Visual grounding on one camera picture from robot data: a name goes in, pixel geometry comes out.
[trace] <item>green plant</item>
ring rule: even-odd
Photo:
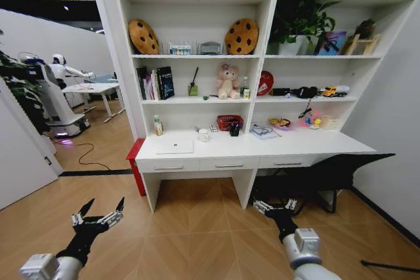
[[[39,134],[50,131],[40,102],[42,86],[28,76],[32,66],[21,64],[0,50],[0,76]]]
[[[324,11],[339,3],[318,0],[278,0],[271,27],[270,42],[295,43],[297,35],[305,35],[313,45],[311,36],[324,37],[334,30],[335,20]]]

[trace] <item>pink teddy bear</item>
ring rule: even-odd
[[[219,88],[218,96],[221,100],[226,100],[229,97],[239,98],[240,94],[235,88],[239,88],[238,81],[239,69],[237,66],[229,66],[223,64],[220,66],[219,79],[216,80],[216,87]]]

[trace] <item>white desk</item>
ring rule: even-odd
[[[121,91],[119,89],[118,83],[82,83],[80,85],[70,85],[69,87],[66,87],[62,90],[63,93],[81,93],[83,97],[83,101],[85,103],[85,106],[87,110],[84,111],[84,113],[87,113],[88,111],[93,110],[96,108],[96,106],[90,107],[86,94],[100,94],[102,96],[102,99],[104,101],[104,105],[106,108],[106,113],[108,114],[108,118],[104,120],[104,122],[108,122],[111,118],[113,118],[117,113],[112,113],[110,109],[110,105],[108,104],[108,100],[106,99],[105,92],[111,89],[115,89],[117,91],[120,110],[117,112],[120,114],[125,110],[123,97],[121,95]]]
[[[253,134],[231,137],[228,132],[218,132],[211,134],[210,141],[205,143],[196,140],[197,133],[193,130],[167,131],[160,137],[148,136],[136,162],[150,209],[155,209],[162,178],[220,177],[215,171],[228,171],[224,176],[232,177],[241,205],[246,208],[258,169],[308,167],[338,153],[374,151],[334,130],[298,128],[279,133],[281,138],[259,140]],[[156,148],[162,144],[180,139],[194,139],[194,152],[156,154]]]

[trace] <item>black chair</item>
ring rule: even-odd
[[[335,213],[337,190],[350,190],[353,187],[354,172],[366,164],[393,155],[395,154],[338,154],[310,167],[278,169],[272,176],[257,177],[251,196],[266,202],[273,197],[280,200],[302,197],[303,201],[295,216],[301,213],[309,199],[316,197],[322,202],[321,206],[325,211]],[[333,192],[333,203],[330,207],[320,197],[319,191]]]

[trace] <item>laptop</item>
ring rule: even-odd
[[[165,139],[165,141],[158,143],[156,146],[156,154],[183,154],[193,152],[194,142],[192,139]]]

